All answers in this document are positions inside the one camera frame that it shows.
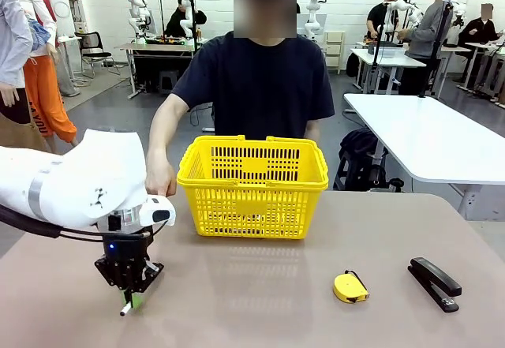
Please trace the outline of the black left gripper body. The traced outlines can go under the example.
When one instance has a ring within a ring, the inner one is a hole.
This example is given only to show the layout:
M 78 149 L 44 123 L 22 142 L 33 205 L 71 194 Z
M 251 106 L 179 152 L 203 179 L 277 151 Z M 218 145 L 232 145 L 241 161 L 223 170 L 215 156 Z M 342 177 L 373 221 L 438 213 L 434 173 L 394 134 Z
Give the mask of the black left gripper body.
M 135 240 L 105 240 L 103 243 L 106 259 L 118 262 L 126 271 L 129 281 L 140 278 L 140 273 L 150 260 L 148 246 L 152 237 Z

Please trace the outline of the person's right hand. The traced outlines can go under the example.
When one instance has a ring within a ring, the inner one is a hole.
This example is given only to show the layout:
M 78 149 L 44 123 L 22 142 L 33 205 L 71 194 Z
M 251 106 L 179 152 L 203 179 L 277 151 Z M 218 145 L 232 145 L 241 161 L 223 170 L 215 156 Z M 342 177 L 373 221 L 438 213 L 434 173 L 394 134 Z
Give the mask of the person's right hand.
M 145 187 L 148 194 L 173 196 L 177 189 L 177 176 L 165 156 L 149 157 Z

